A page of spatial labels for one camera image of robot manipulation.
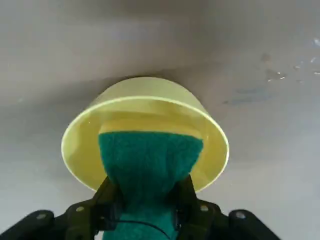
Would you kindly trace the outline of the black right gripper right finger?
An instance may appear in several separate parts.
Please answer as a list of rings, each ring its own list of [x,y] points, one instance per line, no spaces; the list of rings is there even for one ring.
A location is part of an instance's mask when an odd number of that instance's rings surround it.
[[[252,212],[225,215],[217,204],[198,199],[191,176],[174,186],[174,207],[178,240],[280,240]]]

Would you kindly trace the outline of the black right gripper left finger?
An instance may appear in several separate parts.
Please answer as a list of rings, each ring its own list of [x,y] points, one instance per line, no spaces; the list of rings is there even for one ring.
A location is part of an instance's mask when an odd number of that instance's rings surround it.
[[[71,205],[55,216],[34,211],[0,234],[2,240],[93,240],[100,231],[113,231],[123,211],[120,188],[105,178],[91,199]]]

